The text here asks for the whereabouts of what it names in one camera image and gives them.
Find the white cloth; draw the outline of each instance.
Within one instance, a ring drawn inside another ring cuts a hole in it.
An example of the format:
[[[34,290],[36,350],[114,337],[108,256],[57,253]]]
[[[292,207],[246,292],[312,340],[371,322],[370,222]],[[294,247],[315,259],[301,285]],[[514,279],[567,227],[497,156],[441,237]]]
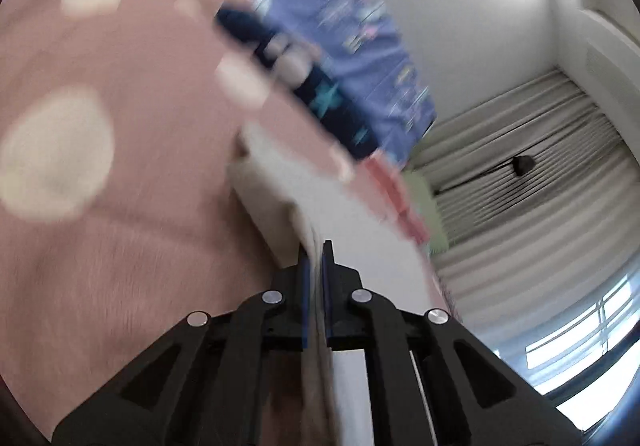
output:
[[[360,272],[364,287],[398,309],[446,309],[433,273],[412,242],[373,216],[334,179],[279,148],[257,125],[240,134],[246,155],[228,168],[233,189],[280,266],[304,246],[312,264],[309,346],[303,355],[303,444],[373,445],[364,354],[331,352],[324,342],[322,243],[336,263]]]

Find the curtain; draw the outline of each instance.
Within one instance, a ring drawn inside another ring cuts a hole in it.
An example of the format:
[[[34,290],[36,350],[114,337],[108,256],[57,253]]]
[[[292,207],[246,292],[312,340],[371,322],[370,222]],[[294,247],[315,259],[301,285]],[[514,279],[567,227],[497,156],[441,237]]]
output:
[[[525,154],[538,165],[521,178],[490,171]],[[640,249],[640,167],[560,71],[435,127],[411,165],[452,244],[433,257],[438,275],[487,344],[575,308]]]

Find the blue fabric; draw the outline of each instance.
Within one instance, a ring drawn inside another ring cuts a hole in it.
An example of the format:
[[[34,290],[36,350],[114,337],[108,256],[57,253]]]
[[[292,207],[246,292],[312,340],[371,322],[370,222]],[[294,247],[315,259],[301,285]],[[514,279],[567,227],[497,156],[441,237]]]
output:
[[[322,66],[360,105],[383,149],[399,164],[435,119],[398,30],[379,0],[257,0],[269,23],[317,44]]]
[[[267,69],[273,68],[277,57],[270,58],[265,50],[271,38],[281,33],[279,30],[266,26],[255,14],[225,4],[216,14],[216,20],[239,42],[257,44],[255,57]],[[293,94],[354,159],[364,159],[379,147],[378,139],[358,105],[318,65],[311,65],[306,80],[296,86]]]

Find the window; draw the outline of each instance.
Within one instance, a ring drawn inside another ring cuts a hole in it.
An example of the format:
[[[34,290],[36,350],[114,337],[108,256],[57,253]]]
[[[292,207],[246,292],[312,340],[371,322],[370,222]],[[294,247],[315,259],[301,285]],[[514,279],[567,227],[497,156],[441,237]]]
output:
[[[628,334],[640,319],[640,272],[625,275],[569,321],[535,340],[501,344],[504,359],[541,394],[580,374]],[[640,366],[640,342],[604,375],[558,406],[581,429],[597,423],[618,403]]]

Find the silver screw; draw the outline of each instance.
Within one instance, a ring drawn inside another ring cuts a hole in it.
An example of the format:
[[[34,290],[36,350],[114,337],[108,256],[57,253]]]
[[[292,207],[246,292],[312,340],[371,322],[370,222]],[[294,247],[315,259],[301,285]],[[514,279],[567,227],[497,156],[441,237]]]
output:
[[[353,293],[351,293],[351,298],[353,298],[353,301],[366,303],[368,301],[371,301],[373,295],[366,289],[356,289],[355,291],[353,291]]]
[[[202,311],[192,312],[187,317],[187,323],[192,327],[202,327],[207,324],[208,320],[209,317],[207,316],[207,313]]]
[[[282,293],[280,291],[266,291],[262,295],[262,301],[265,303],[280,303],[282,301]]]
[[[429,318],[431,323],[436,325],[442,325],[449,321],[449,315],[442,309],[431,309],[427,313],[427,318]]]

